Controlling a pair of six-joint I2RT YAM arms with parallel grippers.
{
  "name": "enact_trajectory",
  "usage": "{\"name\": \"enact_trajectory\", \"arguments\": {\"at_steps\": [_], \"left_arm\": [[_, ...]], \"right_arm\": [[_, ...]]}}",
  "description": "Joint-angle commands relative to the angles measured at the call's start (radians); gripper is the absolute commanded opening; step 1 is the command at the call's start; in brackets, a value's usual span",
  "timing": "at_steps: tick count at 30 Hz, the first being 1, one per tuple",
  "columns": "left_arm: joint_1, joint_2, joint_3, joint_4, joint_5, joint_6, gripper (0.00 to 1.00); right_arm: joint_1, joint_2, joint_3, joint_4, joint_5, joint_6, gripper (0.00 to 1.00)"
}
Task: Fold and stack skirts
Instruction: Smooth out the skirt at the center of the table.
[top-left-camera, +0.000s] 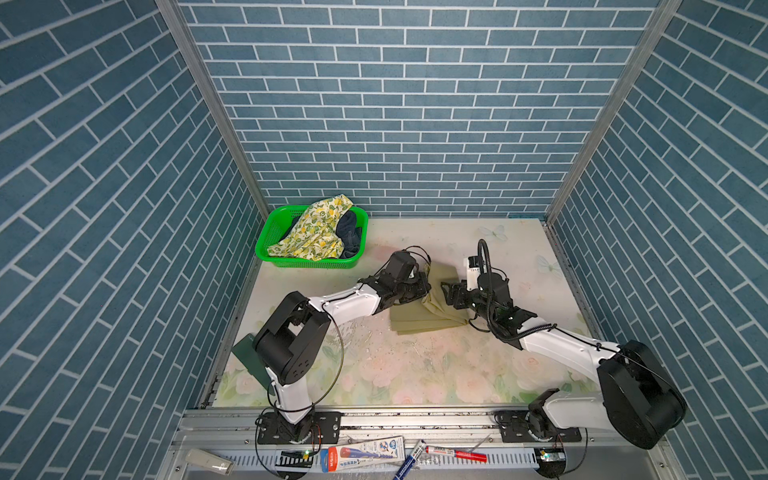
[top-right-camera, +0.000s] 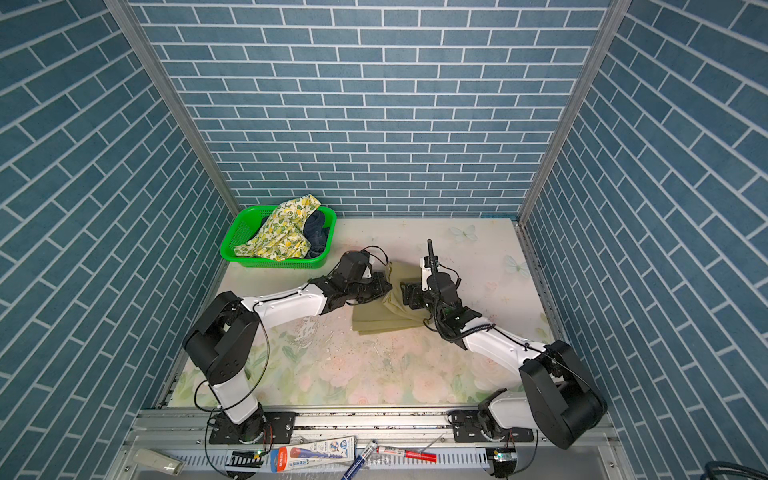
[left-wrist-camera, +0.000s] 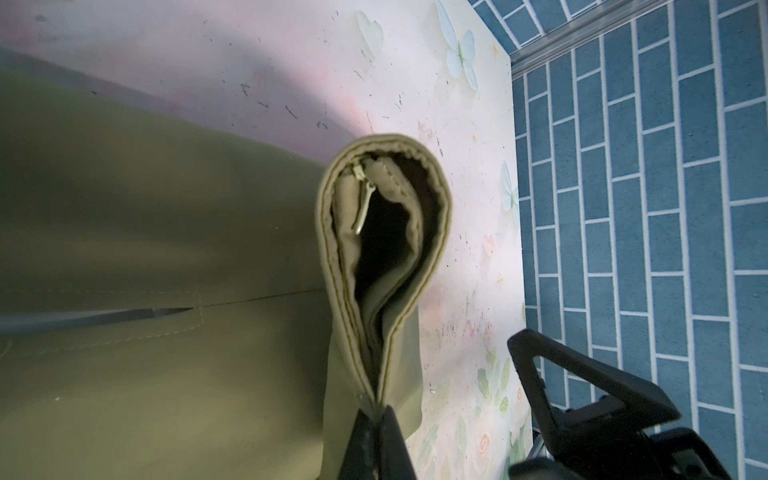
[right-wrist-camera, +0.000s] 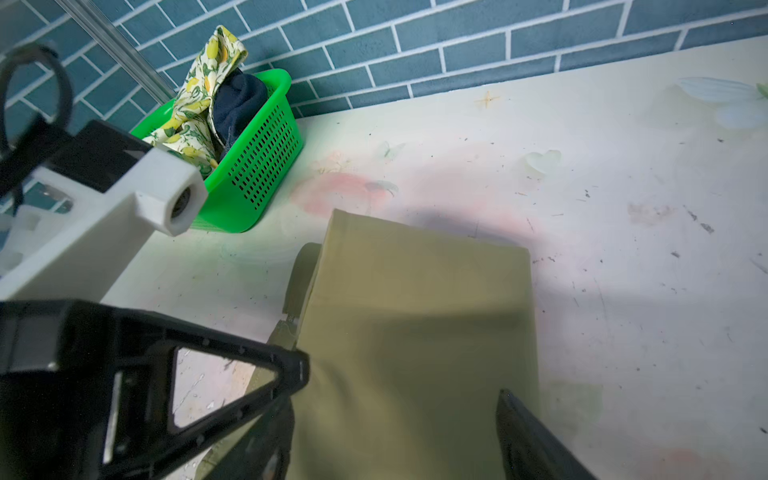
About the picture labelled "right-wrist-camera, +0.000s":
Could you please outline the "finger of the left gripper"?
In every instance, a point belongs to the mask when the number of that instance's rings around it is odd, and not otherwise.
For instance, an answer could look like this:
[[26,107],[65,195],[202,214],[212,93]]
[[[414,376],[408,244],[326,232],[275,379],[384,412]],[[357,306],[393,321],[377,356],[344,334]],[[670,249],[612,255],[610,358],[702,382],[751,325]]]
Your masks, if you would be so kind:
[[123,310],[114,392],[122,479],[207,479],[206,454],[308,384],[308,356]]

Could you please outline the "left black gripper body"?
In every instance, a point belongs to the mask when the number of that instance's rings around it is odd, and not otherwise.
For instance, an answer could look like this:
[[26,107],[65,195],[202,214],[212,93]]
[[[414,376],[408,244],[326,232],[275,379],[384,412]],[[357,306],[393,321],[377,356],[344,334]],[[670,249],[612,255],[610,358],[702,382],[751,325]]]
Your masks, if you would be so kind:
[[122,479],[114,392],[123,310],[1,304],[1,476]]

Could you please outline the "olive green skirt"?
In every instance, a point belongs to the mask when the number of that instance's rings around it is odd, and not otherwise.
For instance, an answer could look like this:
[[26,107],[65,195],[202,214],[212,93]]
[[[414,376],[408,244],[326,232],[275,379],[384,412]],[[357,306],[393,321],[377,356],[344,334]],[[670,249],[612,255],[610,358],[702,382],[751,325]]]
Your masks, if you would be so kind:
[[298,328],[291,479],[501,479],[502,390],[539,406],[529,251],[333,212]]

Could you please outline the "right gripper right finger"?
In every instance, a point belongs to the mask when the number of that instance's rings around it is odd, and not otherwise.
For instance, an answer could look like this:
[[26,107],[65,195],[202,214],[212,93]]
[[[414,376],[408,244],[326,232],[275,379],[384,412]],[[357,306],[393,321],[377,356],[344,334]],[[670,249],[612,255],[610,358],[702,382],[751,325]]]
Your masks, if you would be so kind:
[[502,389],[495,413],[507,479],[587,479],[596,477],[511,391]]

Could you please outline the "yellow floral skirt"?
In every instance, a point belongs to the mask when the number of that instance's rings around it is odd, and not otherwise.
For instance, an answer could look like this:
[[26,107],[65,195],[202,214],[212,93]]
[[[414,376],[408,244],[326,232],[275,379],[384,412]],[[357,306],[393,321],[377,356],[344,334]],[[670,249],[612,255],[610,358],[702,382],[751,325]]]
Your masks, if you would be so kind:
[[208,177],[219,165],[223,140],[215,132],[214,101],[247,58],[244,44],[219,25],[200,51],[173,103],[170,117],[143,140],[163,148]]

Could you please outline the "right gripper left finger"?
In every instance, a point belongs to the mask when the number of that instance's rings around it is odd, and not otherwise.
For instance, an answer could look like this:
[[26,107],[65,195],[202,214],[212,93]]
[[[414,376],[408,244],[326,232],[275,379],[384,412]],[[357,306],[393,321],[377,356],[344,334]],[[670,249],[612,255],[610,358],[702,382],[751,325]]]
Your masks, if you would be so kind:
[[276,402],[211,448],[206,454],[206,478],[285,479],[294,426],[291,401]]

